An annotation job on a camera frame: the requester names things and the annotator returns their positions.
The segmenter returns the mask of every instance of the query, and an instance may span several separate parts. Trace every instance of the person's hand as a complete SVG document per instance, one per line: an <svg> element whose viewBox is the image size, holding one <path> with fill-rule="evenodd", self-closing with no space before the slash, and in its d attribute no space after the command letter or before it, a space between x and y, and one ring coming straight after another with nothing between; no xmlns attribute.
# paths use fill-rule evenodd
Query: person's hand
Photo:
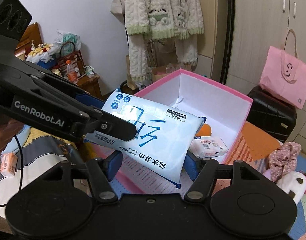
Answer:
<svg viewBox="0 0 306 240"><path fill-rule="evenodd" d="M5 150L7 144L22 128L23 123L10 119L8 124L0 125L0 153Z"/></svg>

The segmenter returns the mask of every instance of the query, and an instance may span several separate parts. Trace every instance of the wicker basket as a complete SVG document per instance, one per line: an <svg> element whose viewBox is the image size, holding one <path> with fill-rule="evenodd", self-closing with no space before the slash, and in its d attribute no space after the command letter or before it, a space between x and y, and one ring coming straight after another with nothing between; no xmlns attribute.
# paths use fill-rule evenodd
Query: wicker basket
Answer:
<svg viewBox="0 0 306 240"><path fill-rule="evenodd" d="M61 56L61 52L62 52L62 49L63 47L68 44L68 43L72 43L73 44L73 52L66 55L66 56ZM81 54L81 51L80 50L77 50L75 51L75 45L72 41L68 41L66 43L64 43L60 49L60 58L58 59L58 69L60 70L62 76L64 77L67 73L66 73L66 61L67 60L71 60L71 64L75 67L75 68L78 68L78 65L77 65L77 59L80 57L82 63L83 63L83 66L84 66L84 61L83 61L83 58L82 58L82 54Z"/></svg>

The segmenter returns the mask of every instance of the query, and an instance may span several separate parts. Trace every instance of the pink box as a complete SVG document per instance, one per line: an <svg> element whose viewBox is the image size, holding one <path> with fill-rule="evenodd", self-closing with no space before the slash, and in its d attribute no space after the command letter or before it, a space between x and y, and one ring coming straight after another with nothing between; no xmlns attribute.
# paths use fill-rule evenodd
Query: pink box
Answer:
<svg viewBox="0 0 306 240"><path fill-rule="evenodd" d="M183 69L161 78L135 95L197 117L205 116L212 136L221 137L229 149L225 155L215 158L219 163L232 150L253 102L228 86Z"/></svg>

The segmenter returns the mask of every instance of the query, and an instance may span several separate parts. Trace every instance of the paper bag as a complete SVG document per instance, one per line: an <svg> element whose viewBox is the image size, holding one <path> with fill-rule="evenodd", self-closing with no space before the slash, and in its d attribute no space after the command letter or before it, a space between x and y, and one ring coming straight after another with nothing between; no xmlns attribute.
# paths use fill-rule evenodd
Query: paper bag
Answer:
<svg viewBox="0 0 306 240"><path fill-rule="evenodd" d="M124 14L125 0L113 0L110 11L112 14Z"/></svg>
<svg viewBox="0 0 306 240"><path fill-rule="evenodd" d="M295 37L295 56L284 50L290 33ZM270 47L259 84L277 99L303 108L306 100L306 64L298 59L296 35L292 29L288 30L279 49Z"/></svg>

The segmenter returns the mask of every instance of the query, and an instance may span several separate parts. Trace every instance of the white cardigan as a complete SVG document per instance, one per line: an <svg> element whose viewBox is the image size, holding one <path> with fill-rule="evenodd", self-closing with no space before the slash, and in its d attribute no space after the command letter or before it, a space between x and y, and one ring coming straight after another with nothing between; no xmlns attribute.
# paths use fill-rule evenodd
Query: white cardigan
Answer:
<svg viewBox="0 0 306 240"><path fill-rule="evenodd" d="M199 0L125 0L125 27L130 74L137 85L144 82L147 74L145 39L175 37L179 62L196 65L196 34L204 32Z"/></svg>

